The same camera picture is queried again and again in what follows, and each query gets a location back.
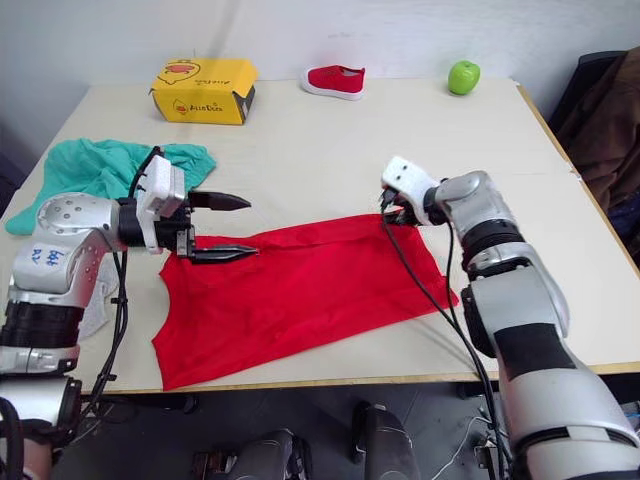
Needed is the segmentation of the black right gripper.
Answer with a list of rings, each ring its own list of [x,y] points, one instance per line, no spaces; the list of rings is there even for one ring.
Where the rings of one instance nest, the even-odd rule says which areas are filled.
[[[421,204],[409,194],[385,186],[381,194],[381,215],[387,225],[421,224]]]

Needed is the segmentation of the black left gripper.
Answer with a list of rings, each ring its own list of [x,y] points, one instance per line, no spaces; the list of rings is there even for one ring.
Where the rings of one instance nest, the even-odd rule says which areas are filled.
[[[191,191],[170,217],[161,216],[154,223],[158,245],[174,252],[180,258],[191,259],[192,264],[222,264],[256,255],[256,248],[237,244],[195,248],[195,227],[191,222],[191,215],[196,208],[235,211],[251,206],[248,200],[237,195]]]

